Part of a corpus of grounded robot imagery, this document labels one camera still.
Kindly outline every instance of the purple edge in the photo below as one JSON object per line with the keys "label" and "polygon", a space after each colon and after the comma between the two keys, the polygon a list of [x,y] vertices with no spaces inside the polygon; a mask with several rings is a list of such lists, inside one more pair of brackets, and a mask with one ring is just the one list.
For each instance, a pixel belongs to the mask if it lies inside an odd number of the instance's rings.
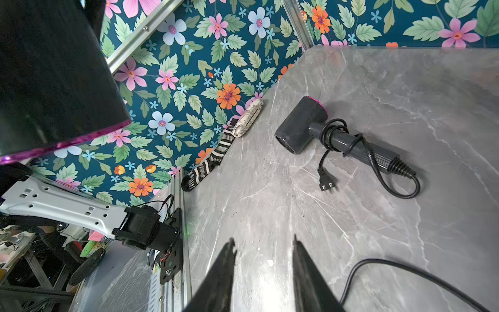
{"label": "purple edge", "polygon": [[12,155],[7,155],[7,156],[4,156],[0,159],[0,166],[5,165],[5,164],[9,164],[9,163],[13,163],[16,161],[21,161],[21,160],[24,160],[26,158],[34,158],[34,157],[43,155],[43,154],[51,152],[51,151],[56,151],[56,150],[61,149],[61,148],[72,146],[72,145],[75,145],[78,143],[83,143],[83,142],[95,139],[99,136],[103,136],[105,134],[116,131],[118,129],[124,128],[131,123],[132,123],[131,120],[125,120],[123,122],[120,122],[117,125],[107,127],[105,129],[98,130],[98,131],[92,132],[90,134],[86,134],[86,135],[74,138],[70,141],[60,142],[60,143],[50,145],[47,147],[39,147],[39,148],[35,148],[35,149],[29,150],[29,151],[20,152],[20,153],[16,153],[16,154],[12,154]]}

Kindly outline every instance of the wire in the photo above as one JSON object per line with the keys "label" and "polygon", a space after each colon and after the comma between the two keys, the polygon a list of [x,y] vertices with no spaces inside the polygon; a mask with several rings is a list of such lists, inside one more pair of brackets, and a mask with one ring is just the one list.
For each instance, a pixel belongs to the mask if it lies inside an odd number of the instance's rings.
{"label": "wire", "polygon": [[346,281],[345,290],[343,291],[343,295],[341,296],[341,299],[339,302],[340,305],[345,304],[345,301],[348,297],[348,293],[349,293],[351,285],[352,285],[352,279],[353,279],[353,276],[355,275],[355,272],[357,272],[361,266],[369,264],[369,263],[384,264],[384,265],[396,267],[399,269],[403,269],[407,272],[411,272],[413,274],[421,276],[422,278],[427,279],[427,280],[437,284],[438,286],[442,287],[443,289],[447,290],[448,292],[452,293],[453,295],[455,295],[456,297],[458,297],[462,301],[469,304],[475,310],[480,311],[480,312],[490,312],[483,305],[481,305],[480,303],[478,303],[475,300],[473,300],[472,298],[470,298],[467,294],[465,294],[464,292],[455,288],[454,286],[450,285],[446,281],[441,280],[440,278],[436,277],[435,275],[433,275],[429,272],[423,271],[421,269],[409,266],[409,265],[404,265],[404,264],[401,264],[398,262],[384,260],[384,259],[364,259],[364,260],[358,262],[356,265],[354,265],[354,267],[350,271],[350,275],[348,276],[348,279]]}

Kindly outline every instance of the orange flower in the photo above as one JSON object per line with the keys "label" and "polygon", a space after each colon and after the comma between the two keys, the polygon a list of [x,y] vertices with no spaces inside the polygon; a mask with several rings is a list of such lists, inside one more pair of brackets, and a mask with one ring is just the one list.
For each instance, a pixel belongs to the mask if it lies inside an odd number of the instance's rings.
{"label": "orange flower", "polygon": [[312,21],[315,22],[315,28],[320,30],[320,33],[329,32],[331,21],[327,18],[327,12],[323,11],[320,5],[312,9]]}
{"label": "orange flower", "polygon": [[153,191],[153,182],[147,178],[137,178],[133,182],[130,182],[128,186],[130,187],[130,193],[135,196],[147,196],[149,192]]}
{"label": "orange flower", "polygon": [[125,168],[122,165],[119,165],[116,168],[114,168],[114,173],[116,173],[116,174],[124,174],[125,173]]}
{"label": "orange flower", "polygon": [[282,78],[282,76],[284,76],[284,74],[286,74],[286,73],[287,73],[287,71],[291,69],[291,67],[293,67],[293,64],[289,64],[287,67],[286,67],[286,66],[284,66],[284,67],[281,69],[281,74],[282,74],[282,75],[277,76],[277,79],[278,79],[278,80],[279,80],[279,79],[281,79],[281,78]]}
{"label": "orange flower", "polygon": [[241,100],[239,93],[241,93],[241,90],[236,88],[235,84],[226,83],[224,89],[219,90],[217,93],[217,103],[220,104],[221,108],[232,109],[232,107],[236,106],[238,101]]}
{"label": "orange flower", "polygon": [[156,171],[156,166],[155,165],[149,165],[146,167],[146,171],[149,172],[149,173],[153,173],[154,171]]}
{"label": "orange flower", "polygon": [[199,165],[203,161],[203,159],[205,159],[206,156],[208,156],[208,154],[210,154],[212,151],[213,148],[207,148],[206,152],[205,151],[199,152],[198,153],[199,158],[196,158],[196,165]]}

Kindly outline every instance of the gray marble floor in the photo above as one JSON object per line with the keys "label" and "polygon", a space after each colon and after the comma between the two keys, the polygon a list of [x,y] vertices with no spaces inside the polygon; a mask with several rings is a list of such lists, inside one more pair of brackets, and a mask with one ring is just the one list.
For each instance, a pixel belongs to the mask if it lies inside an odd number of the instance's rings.
{"label": "gray marble floor", "polygon": [[[425,268],[499,310],[499,51],[334,49],[317,46],[264,97],[264,109],[223,163],[186,193],[193,291],[223,244],[238,249],[232,311],[293,311],[291,242],[303,241],[340,296],[352,266],[369,257]],[[293,155],[273,137],[310,95],[351,132],[392,148],[413,167],[416,199],[389,195],[372,169],[331,153],[338,182],[318,187],[324,148]],[[400,192],[403,177],[388,179]],[[419,277],[371,265],[347,311],[471,311]]]}

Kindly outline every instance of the floral wallpaper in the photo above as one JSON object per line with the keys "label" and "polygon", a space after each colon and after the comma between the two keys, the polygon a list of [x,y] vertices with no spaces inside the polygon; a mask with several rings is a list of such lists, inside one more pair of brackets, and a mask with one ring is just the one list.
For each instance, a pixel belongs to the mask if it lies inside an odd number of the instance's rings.
{"label": "floral wallpaper", "polygon": [[[159,3],[108,0],[103,54]],[[30,166],[108,203],[149,201],[216,147],[230,119],[287,72],[300,47],[281,0],[186,0],[114,75],[132,124]]]}
{"label": "floral wallpaper", "polygon": [[303,0],[324,45],[499,47],[499,0]]}

